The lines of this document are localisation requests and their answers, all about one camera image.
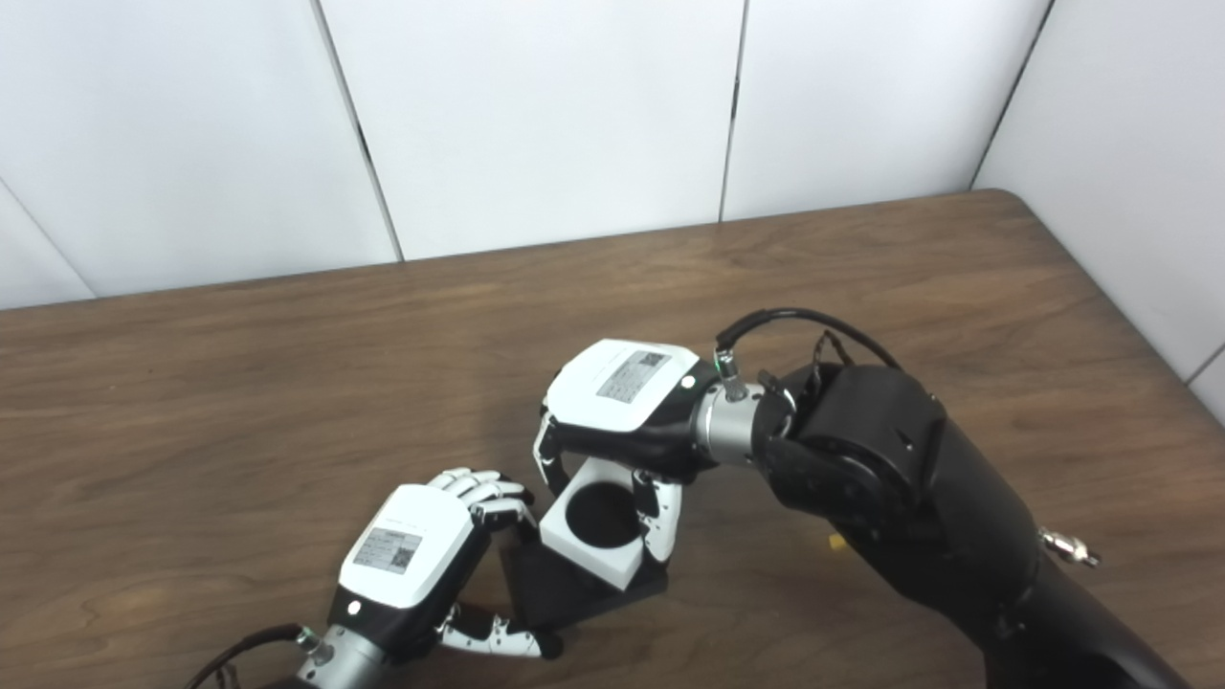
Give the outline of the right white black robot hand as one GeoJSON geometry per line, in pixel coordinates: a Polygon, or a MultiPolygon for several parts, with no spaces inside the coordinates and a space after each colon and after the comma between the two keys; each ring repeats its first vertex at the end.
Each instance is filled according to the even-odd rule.
{"type": "Polygon", "coordinates": [[[564,454],[628,467],[644,558],[668,566],[684,488],[715,467],[696,422],[717,379],[713,363],[679,345],[600,340],[582,349],[540,403],[532,454],[548,490],[568,488],[564,454]]]}

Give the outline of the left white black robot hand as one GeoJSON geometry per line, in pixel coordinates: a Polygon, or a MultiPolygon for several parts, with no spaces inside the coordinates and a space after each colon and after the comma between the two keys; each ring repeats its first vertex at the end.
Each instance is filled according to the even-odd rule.
{"type": "Polygon", "coordinates": [[[521,541],[538,541],[534,501],[519,481],[496,470],[448,468],[398,485],[345,554],[325,623],[355,633],[393,664],[439,646],[559,658],[565,646],[556,633],[459,598],[494,533],[513,528],[521,541]]]}

